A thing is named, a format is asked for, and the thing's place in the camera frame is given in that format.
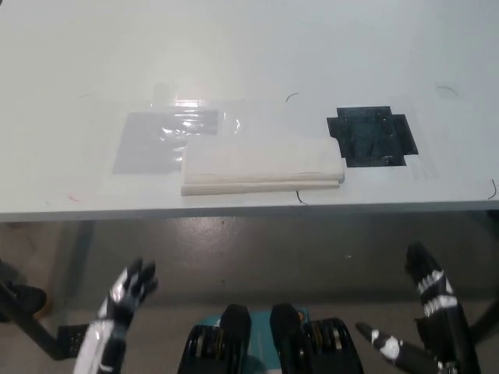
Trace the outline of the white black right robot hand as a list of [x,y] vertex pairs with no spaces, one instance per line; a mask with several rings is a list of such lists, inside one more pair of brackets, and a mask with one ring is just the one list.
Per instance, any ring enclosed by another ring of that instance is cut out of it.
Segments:
[[356,329],[403,373],[480,373],[471,327],[443,268],[422,243],[415,242],[407,249],[405,269],[423,308],[423,316],[415,320],[423,347],[364,322]]

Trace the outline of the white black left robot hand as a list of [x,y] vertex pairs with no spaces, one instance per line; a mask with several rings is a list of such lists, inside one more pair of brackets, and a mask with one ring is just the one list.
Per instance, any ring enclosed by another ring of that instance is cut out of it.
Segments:
[[120,373],[126,335],[135,314],[158,285],[154,261],[141,257],[120,273],[87,327],[73,371],[76,374]]

